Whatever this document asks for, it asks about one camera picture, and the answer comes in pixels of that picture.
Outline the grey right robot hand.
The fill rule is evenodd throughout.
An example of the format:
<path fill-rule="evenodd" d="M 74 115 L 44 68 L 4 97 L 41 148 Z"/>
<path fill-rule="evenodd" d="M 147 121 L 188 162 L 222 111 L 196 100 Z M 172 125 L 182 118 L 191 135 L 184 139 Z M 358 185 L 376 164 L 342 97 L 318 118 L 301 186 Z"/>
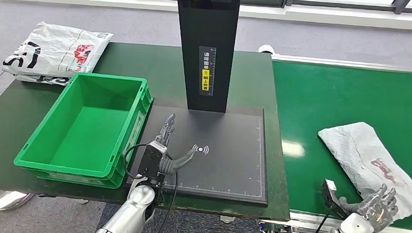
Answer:
<path fill-rule="evenodd" d="M 374 233 L 378 233 L 394 221 L 393 217 L 398 212 L 395 195 L 395 188 L 387 191 L 387 185 L 383 184 L 379 190 L 366 196 L 359 203 L 348 203 L 343 196 L 338 201 L 347 212 L 356 213 L 365 218 L 373 227 Z"/>

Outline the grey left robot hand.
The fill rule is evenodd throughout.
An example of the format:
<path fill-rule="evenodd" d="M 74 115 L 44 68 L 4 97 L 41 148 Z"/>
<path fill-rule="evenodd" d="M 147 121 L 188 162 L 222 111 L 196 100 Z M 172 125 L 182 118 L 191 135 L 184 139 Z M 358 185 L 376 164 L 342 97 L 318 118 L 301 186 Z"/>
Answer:
<path fill-rule="evenodd" d="M 155 137 L 155 141 L 161 146 L 162 149 L 162 158 L 159 162 L 159 172 L 163 173 L 164 175 L 175 173 L 186 164 L 190 163 L 196 153 L 196 150 L 191 149 L 185 156 L 178 159 L 173 159 L 168 156 L 167 146 L 169 144 L 171 135 L 175 131 L 175 118 L 176 115 L 172 113 L 161 127 L 160 133 Z"/>

